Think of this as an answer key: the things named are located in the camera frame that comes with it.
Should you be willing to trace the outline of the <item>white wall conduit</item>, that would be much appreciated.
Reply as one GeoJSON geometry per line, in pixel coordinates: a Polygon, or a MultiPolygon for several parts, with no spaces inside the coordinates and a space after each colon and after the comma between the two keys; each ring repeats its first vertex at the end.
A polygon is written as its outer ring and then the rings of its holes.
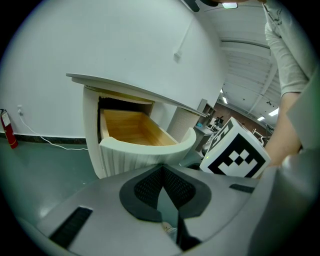
{"type": "Polygon", "coordinates": [[[178,45],[178,48],[174,51],[173,53],[173,59],[178,63],[183,55],[183,46],[184,46],[184,43],[186,41],[186,38],[188,36],[188,33],[191,29],[191,26],[193,24],[193,21],[194,21],[194,18],[192,18],[183,34],[183,37],[178,45]]]}

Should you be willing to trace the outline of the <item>wooden drawer with white front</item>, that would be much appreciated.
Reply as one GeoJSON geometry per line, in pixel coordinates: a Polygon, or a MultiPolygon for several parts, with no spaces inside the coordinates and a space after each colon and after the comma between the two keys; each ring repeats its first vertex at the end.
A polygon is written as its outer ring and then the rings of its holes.
{"type": "Polygon", "coordinates": [[[156,164],[178,164],[196,141],[188,128],[180,142],[145,113],[103,109],[100,112],[101,162],[107,177],[156,164]]]}

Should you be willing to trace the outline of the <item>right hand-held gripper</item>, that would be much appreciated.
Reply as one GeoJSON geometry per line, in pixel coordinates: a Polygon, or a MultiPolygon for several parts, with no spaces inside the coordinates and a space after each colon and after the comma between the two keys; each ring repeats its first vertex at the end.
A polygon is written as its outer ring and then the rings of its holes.
{"type": "Polygon", "coordinates": [[[257,178],[270,161],[259,140],[231,117],[212,139],[199,168],[207,173],[257,178]]]}

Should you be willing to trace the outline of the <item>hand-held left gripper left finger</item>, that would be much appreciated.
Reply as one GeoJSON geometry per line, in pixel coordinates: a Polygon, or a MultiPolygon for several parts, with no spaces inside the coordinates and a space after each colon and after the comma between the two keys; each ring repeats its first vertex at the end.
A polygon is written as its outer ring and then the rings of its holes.
{"type": "Polygon", "coordinates": [[[96,180],[54,207],[37,224],[49,238],[79,207],[92,212],[68,247],[70,253],[179,253],[181,249],[165,233],[162,224],[139,220],[120,201],[128,180],[153,165],[96,180]]]}

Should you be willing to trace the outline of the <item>person's arm in white sleeve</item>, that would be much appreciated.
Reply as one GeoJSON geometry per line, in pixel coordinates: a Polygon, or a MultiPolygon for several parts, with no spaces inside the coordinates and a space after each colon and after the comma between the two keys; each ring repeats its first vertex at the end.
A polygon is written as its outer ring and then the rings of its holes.
{"type": "Polygon", "coordinates": [[[281,2],[266,0],[263,9],[265,37],[277,62],[281,95],[301,93],[319,58],[300,23],[281,2]]]}

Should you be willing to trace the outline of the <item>white curved desk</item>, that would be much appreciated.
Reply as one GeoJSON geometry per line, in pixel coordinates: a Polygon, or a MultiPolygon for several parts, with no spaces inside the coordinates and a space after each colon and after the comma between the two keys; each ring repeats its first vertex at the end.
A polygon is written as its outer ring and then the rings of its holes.
{"type": "Polygon", "coordinates": [[[132,96],[141,101],[159,102],[186,110],[188,112],[187,120],[181,124],[183,129],[188,127],[188,121],[191,122],[191,126],[194,126],[200,116],[205,116],[201,111],[138,86],[85,74],[67,73],[66,76],[70,77],[74,83],[83,85],[82,112],[85,139],[94,172],[100,179],[107,177],[107,171],[103,167],[98,143],[98,101],[99,97],[106,95],[108,91],[119,93],[123,98],[132,96]]]}

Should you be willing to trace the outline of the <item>grey shelf cabinet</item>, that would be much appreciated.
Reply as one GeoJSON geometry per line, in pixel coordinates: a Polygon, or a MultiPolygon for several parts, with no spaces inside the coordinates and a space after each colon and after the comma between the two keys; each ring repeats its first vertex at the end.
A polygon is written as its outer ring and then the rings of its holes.
{"type": "Polygon", "coordinates": [[[199,117],[198,124],[201,124],[203,128],[208,128],[213,120],[216,110],[208,103],[206,99],[202,99],[200,101],[197,110],[203,114],[199,117]]]}

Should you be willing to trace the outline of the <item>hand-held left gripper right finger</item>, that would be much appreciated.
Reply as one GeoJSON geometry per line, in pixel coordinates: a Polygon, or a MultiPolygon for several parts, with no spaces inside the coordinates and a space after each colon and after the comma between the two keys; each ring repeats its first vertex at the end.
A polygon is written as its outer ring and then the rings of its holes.
{"type": "Polygon", "coordinates": [[[204,243],[235,217],[256,186],[250,178],[164,165],[163,190],[177,213],[163,229],[184,251],[204,243]]]}

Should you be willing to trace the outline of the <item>red fire extinguisher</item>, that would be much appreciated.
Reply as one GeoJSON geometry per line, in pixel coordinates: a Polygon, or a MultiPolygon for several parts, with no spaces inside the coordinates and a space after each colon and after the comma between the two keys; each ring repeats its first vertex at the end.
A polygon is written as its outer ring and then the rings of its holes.
{"type": "Polygon", "coordinates": [[[9,114],[5,109],[2,108],[0,109],[0,120],[10,147],[15,149],[18,146],[18,141],[14,134],[9,114]]]}

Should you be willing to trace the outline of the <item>person's right forearm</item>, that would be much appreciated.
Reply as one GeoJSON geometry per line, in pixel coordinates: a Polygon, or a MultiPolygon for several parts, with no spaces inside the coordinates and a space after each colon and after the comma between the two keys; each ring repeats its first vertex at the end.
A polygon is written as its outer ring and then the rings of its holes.
{"type": "Polygon", "coordinates": [[[270,157],[269,166],[279,166],[283,160],[299,152],[302,144],[291,121],[287,116],[288,110],[294,105],[300,94],[288,92],[281,97],[276,127],[265,150],[270,157]]]}

